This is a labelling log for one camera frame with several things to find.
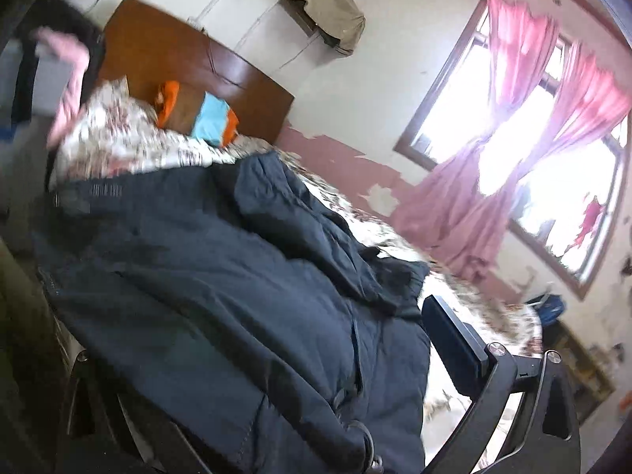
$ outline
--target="silver bolt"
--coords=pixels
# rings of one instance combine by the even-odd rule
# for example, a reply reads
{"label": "silver bolt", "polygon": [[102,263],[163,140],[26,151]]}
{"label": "silver bolt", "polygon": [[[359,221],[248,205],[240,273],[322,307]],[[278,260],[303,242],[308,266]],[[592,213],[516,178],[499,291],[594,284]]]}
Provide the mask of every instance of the silver bolt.
{"label": "silver bolt", "polygon": [[505,354],[507,354],[505,346],[502,345],[500,342],[492,342],[491,344],[489,344],[488,348],[489,352],[492,353],[494,356],[505,356]]}
{"label": "silver bolt", "polygon": [[553,363],[562,363],[562,357],[559,356],[557,351],[549,351],[547,353],[547,359]]}

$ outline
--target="pink curtain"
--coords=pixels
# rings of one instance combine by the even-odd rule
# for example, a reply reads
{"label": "pink curtain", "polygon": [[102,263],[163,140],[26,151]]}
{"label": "pink curtain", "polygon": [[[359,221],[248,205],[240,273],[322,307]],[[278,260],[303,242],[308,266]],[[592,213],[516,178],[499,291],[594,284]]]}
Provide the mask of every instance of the pink curtain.
{"label": "pink curtain", "polygon": [[485,131],[437,166],[391,216],[397,232],[441,261],[445,259],[437,248],[481,198],[482,147],[538,85],[557,43],[557,23],[546,16],[533,17],[526,3],[487,0],[487,5],[492,68]]}
{"label": "pink curtain", "polygon": [[452,230],[437,257],[459,277],[484,277],[500,250],[520,179],[551,154],[570,151],[609,134],[630,112],[632,99],[620,90],[612,72],[596,66],[595,55],[573,44],[564,62],[562,82],[549,121],[529,156],[496,193],[481,199]]}

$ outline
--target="patterned bed sheet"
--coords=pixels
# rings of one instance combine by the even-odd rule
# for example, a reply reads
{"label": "patterned bed sheet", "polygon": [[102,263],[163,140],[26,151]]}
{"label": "patterned bed sheet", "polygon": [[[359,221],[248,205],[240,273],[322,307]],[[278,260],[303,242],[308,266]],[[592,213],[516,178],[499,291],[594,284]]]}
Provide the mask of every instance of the patterned bed sheet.
{"label": "patterned bed sheet", "polygon": [[[244,135],[239,135],[226,148],[213,148],[203,141],[156,128],[155,121],[156,114],[151,107],[129,97],[125,79],[104,83],[95,91],[59,147],[51,186],[71,179],[112,177],[122,172],[209,166],[214,162],[233,163],[244,156],[273,149],[262,139]],[[391,226],[355,209],[336,188],[304,169],[298,155],[277,151],[280,159],[301,178],[314,196],[346,219],[361,243],[379,247],[382,254],[403,260],[423,260],[429,264],[431,273],[419,296],[419,305],[431,294],[441,296],[463,322],[476,329],[485,342],[501,342],[513,354],[541,355],[542,329],[532,309],[523,304],[486,299],[471,284],[458,280],[426,254],[415,250]],[[511,396],[477,470],[496,458],[519,401],[519,395]],[[427,461],[440,450],[470,404],[469,398],[458,394],[432,348],[423,405],[422,438]]]}

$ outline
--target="pink towel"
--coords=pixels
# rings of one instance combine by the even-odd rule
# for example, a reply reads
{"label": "pink towel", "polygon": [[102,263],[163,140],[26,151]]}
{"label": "pink towel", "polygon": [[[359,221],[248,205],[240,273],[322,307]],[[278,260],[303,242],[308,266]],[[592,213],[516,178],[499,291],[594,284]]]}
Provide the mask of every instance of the pink towel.
{"label": "pink towel", "polygon": [[35,38],[47,44],[60,60],[73,66],[68,85],[61,96],[55,120],[48,133],[48,148],[56,147],[70,131],[75,117],[79,113],[83,74],[90,64],[87,47],[75,36],[54,32],[50,28],[40,28]]}

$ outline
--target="wooden headboard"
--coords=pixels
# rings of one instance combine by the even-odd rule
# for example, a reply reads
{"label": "wooden headboard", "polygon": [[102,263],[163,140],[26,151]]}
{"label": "wooden headboard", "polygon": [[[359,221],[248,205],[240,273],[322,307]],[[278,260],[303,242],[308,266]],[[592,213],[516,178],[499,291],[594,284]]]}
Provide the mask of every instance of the wooden headboard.
{"label": "wooden headboard", "polygon": [[127,76],[130,94],[153,103],[167,80],[222,98],[239,118],[239,133],[276,141],[294,96],[235,52],[179,19],[138,0],[123,0],[105,26],[99,76]]}

